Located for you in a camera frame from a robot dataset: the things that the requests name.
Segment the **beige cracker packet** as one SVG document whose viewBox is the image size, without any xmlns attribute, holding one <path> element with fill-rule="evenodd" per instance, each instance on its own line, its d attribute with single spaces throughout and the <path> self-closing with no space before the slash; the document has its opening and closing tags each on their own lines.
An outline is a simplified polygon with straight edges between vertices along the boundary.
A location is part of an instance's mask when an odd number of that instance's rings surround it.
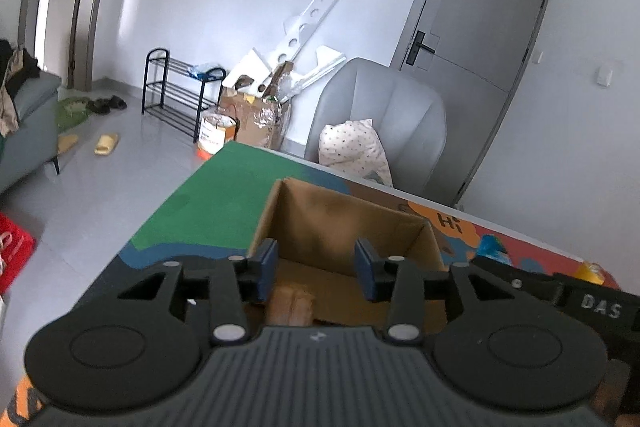
<svg viewBox="0 0 640 427">
<path fill-rule="evenodd" d="M 267 325 L 307 327 L 314 323 L 314 295 L 304 285 L 279 284 L 267 303 Z"/>
</svg>

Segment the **brown paper bag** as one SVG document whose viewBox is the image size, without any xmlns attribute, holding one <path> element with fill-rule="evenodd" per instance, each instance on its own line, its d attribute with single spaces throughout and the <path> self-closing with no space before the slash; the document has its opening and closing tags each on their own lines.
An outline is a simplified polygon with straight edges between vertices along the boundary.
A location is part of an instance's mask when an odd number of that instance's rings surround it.
<svg viewBox="0 0 640 427">
<path fill-rule="evenodd" d="M 235 140 L 239 143 L 280 150 L 291 121 L 292 103 L 280 90 L 283 80 L 291 79 L 294 64 L 280 64 L 262 84 L 256 95 L 248 93 L 256 81 L 241 75 L 230 87 L 222 87 L 218 103 L 220 113 L 236 123 Z"/>
</svg>

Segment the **white orange bucket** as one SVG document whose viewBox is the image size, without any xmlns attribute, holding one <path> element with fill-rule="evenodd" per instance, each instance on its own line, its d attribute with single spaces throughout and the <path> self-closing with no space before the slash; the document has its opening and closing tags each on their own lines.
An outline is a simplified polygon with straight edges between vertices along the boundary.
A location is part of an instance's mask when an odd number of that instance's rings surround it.
<svg viewBox="0 0 640 427">
<path fill-rule="evenodd" d="M 207 160 L 216 155 L 228 142 L 233 141 L 238 129 L 236 120 L 217 109 L 207 109 L 200 119 L 196 146 L 198 156 Z"/>
</svg>

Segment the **yellow slipper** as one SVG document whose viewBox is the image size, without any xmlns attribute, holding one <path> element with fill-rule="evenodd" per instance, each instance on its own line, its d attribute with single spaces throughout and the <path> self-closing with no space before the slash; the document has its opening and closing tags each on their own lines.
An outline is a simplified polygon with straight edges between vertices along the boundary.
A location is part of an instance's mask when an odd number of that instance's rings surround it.
<svg viewBox="0 0 640 427">
<path fill-rule="evenodd" d="M 102 134 L 99 137 L 96 146 L 94 147 L 94 153 L 98 156 L 108 156 L 114 152 L 115 147 L 119 142 L 119 135 L 117 133 Z"/>
</svg>

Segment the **black slippers pair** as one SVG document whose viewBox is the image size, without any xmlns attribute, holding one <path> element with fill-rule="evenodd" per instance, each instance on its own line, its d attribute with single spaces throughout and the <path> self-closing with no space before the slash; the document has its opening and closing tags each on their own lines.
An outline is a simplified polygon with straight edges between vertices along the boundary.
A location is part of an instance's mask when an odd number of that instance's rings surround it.
<svg viewBox="0 0 640 427">
<path fill-rule="evenodd" d="M 117 95 L 112 95 L 111 98 L 96 98 L 95 100 L 89 100 L 86 107 L 91 113 L 96 115 L 107 115 L 112 110 L 124 110 L 127 108 L 127 103 L 119 98 Z"/>
</svg>

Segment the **green floor mat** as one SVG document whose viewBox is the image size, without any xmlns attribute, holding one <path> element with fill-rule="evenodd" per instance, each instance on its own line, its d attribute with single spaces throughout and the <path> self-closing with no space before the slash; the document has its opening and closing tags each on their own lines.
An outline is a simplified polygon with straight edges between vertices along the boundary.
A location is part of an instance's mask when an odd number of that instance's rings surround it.
<svg viewBox="0 0 640 427">
<path fill-rule="evenodd" d="M 55 115 L 58 133 L 70 131 L 85 122 L 91 115 L 91 110 L 88 109 L 90 102 L 90 98 L 84 96 L 72 96 L 58 101 Z"/>
</svg>

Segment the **white dotted pillow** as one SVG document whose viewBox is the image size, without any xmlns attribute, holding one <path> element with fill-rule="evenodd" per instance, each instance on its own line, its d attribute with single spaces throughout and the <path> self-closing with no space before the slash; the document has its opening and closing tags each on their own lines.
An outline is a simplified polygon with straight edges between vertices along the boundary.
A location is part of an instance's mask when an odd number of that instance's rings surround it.
<svg viewBox="0 0 640 427">
<path fill-rule="evenodd" d="M 324 126 L 319 135 L 318 161 L 349 176 L 393 186 L 390 165 L 372 119 Z"/>
</svg>

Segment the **black shoe rack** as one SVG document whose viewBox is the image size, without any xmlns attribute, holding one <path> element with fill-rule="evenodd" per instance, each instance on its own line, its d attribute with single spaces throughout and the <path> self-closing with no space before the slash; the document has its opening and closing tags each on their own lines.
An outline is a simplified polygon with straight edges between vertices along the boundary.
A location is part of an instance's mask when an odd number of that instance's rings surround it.
<svg viewBox="0 0 640 427">
<path fill-rule="evenodd" d="M 218 106 L 219 89 L 227 71 L 217 65 L 199 72 L 166 48 L 145 57 L 141 114 L 149 114 L 198 142 L 202 115 Z"/>
</svg>

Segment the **white wall switch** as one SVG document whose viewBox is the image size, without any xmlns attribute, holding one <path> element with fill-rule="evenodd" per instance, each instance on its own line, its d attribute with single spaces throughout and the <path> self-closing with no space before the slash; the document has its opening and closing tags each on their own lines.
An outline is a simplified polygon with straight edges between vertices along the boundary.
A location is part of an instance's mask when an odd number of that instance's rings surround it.
<svg viewBox="0 0 640 427">
<path fill-rule="evenodd" d="M 612 64 L 605 63 L 601 65 L 597 73 L 597 85 L 603 88 L 610 87 L 613 79 L 613 74 L 614 68 Z"/>
</svg>

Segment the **grey door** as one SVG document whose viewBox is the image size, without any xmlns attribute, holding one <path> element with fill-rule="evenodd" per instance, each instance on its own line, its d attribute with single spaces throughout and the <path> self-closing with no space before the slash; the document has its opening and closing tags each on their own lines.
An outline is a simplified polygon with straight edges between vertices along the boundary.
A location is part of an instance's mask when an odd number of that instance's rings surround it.
<svg viewBox="0 0 640 427">
<path fill-rule="evenodd" d="M 547 0 L 413 0 L 393 67 L 442 98 L 447 142 L 426 196 L 457 202 L 502 123 Z"/>
</svg>

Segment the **white perforated board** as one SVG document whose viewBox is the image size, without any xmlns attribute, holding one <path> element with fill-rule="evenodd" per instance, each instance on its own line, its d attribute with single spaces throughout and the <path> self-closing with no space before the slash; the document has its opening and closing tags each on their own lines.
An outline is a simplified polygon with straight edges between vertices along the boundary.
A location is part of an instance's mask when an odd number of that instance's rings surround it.
<svg viewBox="0 0 640 427">
<path fill-rule="evenodd" d="M 306 9 L 285 24 L 284 37 L 269 52 L 251 49 L 224 78 L 221 87 L 240 90 L 249 96 L 262 96 L 266 82 L 276 68 L 284 63 L 294 63 L 314 32 L 322 24 L 338 0 L 311 0 Z"/>
</svg>

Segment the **colourful cartoon table mat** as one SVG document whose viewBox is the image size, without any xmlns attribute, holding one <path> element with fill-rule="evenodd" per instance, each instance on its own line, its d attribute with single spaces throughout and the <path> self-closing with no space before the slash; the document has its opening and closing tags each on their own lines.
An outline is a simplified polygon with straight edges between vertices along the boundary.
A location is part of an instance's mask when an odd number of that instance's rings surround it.
<svg viewBox="0 0 640 427">
<path fill-rule="evenodd" d="M 638 301 L 231 144 L 43 326 L 6 426 L 614 426 Z"/>
</svg>

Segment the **grey sofa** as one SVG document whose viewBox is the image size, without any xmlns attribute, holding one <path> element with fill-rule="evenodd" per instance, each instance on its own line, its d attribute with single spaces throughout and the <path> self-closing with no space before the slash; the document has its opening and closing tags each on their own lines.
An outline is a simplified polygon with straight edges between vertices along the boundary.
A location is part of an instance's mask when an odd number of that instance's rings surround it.
<svg viewBox="0 0 640 427">
<path fill-rule="evenodd" d="M 15 95 L 17 132 L 3 142 L 0 190 L 5 192 L 48 161 L 58 157 L 56 106 L 61 78 L 40 72 L 38 78 L 26 80 Z"/>
</svg>

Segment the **red shopping bag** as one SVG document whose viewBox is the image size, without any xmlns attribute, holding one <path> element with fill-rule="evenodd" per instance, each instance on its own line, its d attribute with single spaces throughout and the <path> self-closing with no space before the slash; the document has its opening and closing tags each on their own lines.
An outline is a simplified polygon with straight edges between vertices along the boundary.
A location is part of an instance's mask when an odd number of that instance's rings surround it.
<svg viewBox="0 0 640 427">
<path fill-rule="evenodd" d="M 6 215 L 0 216 L 1 275 L 0 293 L 4 295 L 32 257 L 36 242 L 32 234 Z"/>
</svg>

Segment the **yellow jar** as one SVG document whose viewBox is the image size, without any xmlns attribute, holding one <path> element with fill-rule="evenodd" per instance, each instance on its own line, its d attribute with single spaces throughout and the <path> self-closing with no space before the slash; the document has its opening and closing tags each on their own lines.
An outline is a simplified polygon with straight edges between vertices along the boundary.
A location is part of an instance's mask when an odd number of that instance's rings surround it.
<svg viewBox="0 0 640 427">
<path fill-rule="evenodd" d="M 573 273 L 573 277 L 577 280 L 599 286 L 610 286 L 612 284 L 610 274 L 608 274 L 601 265 L 589 261 L 584 261 L 578 265 Z"/>
</svg>

